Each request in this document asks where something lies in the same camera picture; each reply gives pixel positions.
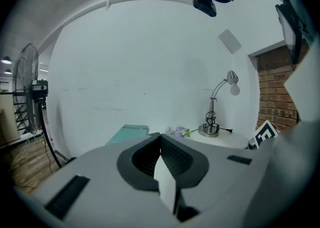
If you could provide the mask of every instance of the black slot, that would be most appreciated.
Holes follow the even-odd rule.
[[[251,158],[245,158],[245,157],[240,157],[240,156],[235,156],[235,155],[230,155],[227,159],[239,162],[245,165],[250,165],[252,159]]]
[[[62,219],[90,179],[76,175],[45,207],[51,214]]]

